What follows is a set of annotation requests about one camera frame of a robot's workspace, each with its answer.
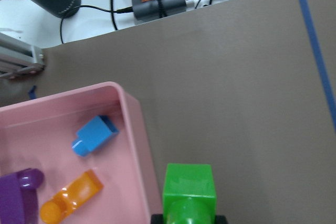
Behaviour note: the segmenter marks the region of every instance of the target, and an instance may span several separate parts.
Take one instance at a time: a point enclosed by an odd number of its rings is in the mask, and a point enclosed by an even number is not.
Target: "metal frame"
[[[0,33],[0,79],[14,79],[44,69],[42,49]]]

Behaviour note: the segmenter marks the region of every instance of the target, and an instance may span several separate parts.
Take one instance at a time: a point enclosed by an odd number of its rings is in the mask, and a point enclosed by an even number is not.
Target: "orange block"
[[[40,217],[46,224],[58,224],[103,188],[93,170],[84,172],[44,203]]]

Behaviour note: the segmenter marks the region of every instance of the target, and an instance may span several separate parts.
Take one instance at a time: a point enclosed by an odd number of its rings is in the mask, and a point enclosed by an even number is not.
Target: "pink tray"
[[[79,157],[71,142],[96,115],[107,115],[120,133],[103,149]],[[90,168],[104,184],[62,223],[149,224],[151,214],[162,212],[139,102],[116,83],[0,108],[0,175],[29,167],[46,176],[38,189],[40,206]]]

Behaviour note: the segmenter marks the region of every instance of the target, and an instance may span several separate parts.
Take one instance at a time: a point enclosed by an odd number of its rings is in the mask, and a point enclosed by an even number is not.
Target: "gray table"
[[[336,0],[308,0],[336,93]],[[162,189],[168,162],[213,166],[230,223],[336,220],[336,136],[298,0],[232,0],[45,49],[0,105],[115,81],[140,100]]]

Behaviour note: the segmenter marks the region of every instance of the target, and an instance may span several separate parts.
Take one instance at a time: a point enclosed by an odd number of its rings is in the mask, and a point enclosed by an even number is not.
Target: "blue stripe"
[[[333,92],[332,92],[332,89],[331,89],[331,84],[330,84],[330,81],[329,81],[329,78],[328,78],[326,65],[324,64],[324,61],[323,61],[323,55],[322,55],[322,52],[321,52],[319,40],[317,38],[317,34],[316,34],[316,31],[315,31],[315,28],[314,28],[313,20],[311,18],[311,14],[310,14],[309,5],[308,5],[307,0],[299,0],[299,2],[300,2],[303,18],[305,20],[304,22],[306,23],[306,28],[307,28],[307,32],[308,32],[308,35],[309,35],[310,45],[311,45],[311,48],[313,50],[316,65],[317,65],[317,68],[318,68],[319,73],[320,73],[320,78],[321,78],[321,82],[322,82],[322,85],[323,85],[325,97],[326,97],[327,102],[328,102],[331,118],[332,118],[333,125],[334,125],[334,130],[336,132],[336,103],[335,103],[335,98],[334,98],[334,95],[333,95]]]

